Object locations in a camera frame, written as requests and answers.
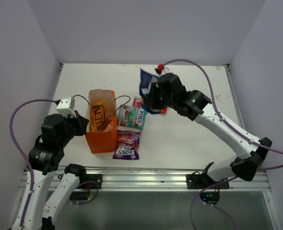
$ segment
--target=metal frame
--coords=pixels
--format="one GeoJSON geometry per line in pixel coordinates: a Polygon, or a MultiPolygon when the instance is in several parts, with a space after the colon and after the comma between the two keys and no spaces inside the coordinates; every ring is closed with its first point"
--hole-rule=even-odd
{"type": "MultiPolygon", "coordinates": [[[[60,183],[58,176],[64,173],[65,167],[59,167],[56,176],[53,178],[50,191],[54,191],[60,183]]],[[[194,170],[153,170],[153,169],[119,169],[119,168],[90,168],[86,167],[87,174],[102,174],[101,191],[158,191],[158,192],[178,192],[178,191],[198,191],[188,190],[186,175],[195,172],[194,170]]],[[[26,174],[23,175],[19,190],[24,190],[26,186],[26,174]]],[[[259,172],[252,182],[235,179],[229,183],[232,191],[270,191],[266,173],[259,172]]]]}

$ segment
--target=black mounting bracket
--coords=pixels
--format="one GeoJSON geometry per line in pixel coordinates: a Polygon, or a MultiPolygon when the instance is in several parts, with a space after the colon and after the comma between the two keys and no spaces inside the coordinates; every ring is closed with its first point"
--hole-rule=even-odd
{"type": "MultiPolygon", "coordinates": [[[[94,182],[96,182],[98,184],[99,189],[101,189],[101,187],[102,187],[102,179],[103,179],[103,175],[102,174],[87,174],[85,181],[94,181],[94,182]]],[[[95,184],[91,184],[91,189],[97,189],[97,186],[95,184]]]]}
{"type": "MultiPolygon", "coordinates": [[[[186,175],[187,188],[188,189],[203,189],[203,188],[207,188],[208,186],[210,186],[211,184],[200,183],[202,181],[203,176],[204,176],[203,174],[187,174],[186,175]]],[[[225,182],[221,184],[220,189],[229,189],[229,183],[225,182]]]]}

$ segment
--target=twix candy bag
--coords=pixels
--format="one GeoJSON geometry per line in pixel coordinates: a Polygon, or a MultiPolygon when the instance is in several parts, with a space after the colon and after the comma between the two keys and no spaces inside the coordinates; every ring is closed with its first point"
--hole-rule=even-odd
{"type": "Polygon", "coordinates": [[[103,132],[105,129],[105,102],[93,103],[90,109],[90,131],[103,132]]]}

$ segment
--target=purple candy bag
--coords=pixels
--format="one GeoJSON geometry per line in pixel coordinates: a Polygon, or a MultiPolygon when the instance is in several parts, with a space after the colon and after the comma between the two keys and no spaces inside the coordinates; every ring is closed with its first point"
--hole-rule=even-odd
{"type": "Polygon", "coordinates": [[[113,159],[139,160],[140,133],[118,130],[118,140],[113,159]]]}

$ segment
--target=blue candy bag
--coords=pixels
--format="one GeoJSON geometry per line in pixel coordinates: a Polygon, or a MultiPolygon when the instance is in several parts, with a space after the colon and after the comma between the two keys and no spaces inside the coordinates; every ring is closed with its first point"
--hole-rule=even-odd
{"type": "MultiPolygon", "coordinates": [[[[151,73],[145,72],[143,69],[140,69],[140,85],[139,85],[139,94],[143,99],[146,99],[151,88],[151,83],[157,82],[158,76],[155,76],[151,73]]],[[[145,104],[142,104],[142,108],[151,114],[160,114],[159,109],[150,109],[145,104]]]]}

